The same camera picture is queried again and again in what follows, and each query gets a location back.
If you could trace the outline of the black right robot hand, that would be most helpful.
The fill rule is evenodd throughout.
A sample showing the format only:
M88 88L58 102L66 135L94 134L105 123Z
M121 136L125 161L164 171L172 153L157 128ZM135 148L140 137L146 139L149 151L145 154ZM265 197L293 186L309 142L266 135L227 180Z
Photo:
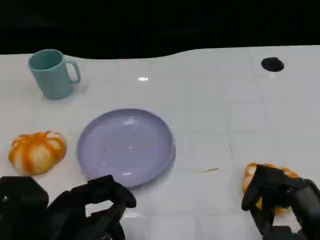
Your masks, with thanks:
M274 225L275 209L291 208L301 229ZM278 168L257 165L246 189L241 209L249 211L264 240L318 240L320 190L306 178L291 178Z

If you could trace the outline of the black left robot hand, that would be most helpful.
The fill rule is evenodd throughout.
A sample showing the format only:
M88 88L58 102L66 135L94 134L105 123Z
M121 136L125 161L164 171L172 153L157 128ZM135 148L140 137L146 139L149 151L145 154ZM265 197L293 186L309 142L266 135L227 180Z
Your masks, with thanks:
M111 201L111 207L86 215L86 205ZM111 175L61 193L46 209L41 240L124 240L120 220L135 208L135 196Z

